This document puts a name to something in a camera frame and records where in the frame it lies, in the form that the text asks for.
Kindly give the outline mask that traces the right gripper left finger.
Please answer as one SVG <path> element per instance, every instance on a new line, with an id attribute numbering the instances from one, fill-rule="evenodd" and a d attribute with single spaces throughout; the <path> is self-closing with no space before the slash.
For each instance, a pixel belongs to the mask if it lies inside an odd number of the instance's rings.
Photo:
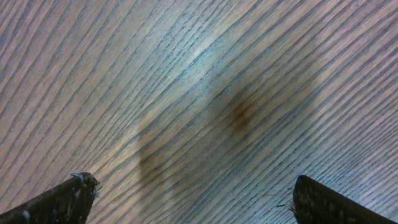
<path id="1" fill-rule="evenodd" d="M 89 172 L 71 178 L 1 214 L 1 224 L 85 224 L 100 182 Z"/>

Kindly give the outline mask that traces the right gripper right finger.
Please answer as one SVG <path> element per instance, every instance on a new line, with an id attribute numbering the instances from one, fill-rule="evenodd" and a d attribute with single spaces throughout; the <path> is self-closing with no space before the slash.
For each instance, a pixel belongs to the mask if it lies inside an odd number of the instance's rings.
<path id="1" fill-rule="evenodd" d="M 292 211 L 298 224 L 395 224 L 306 175 L 297 177 Z"/>

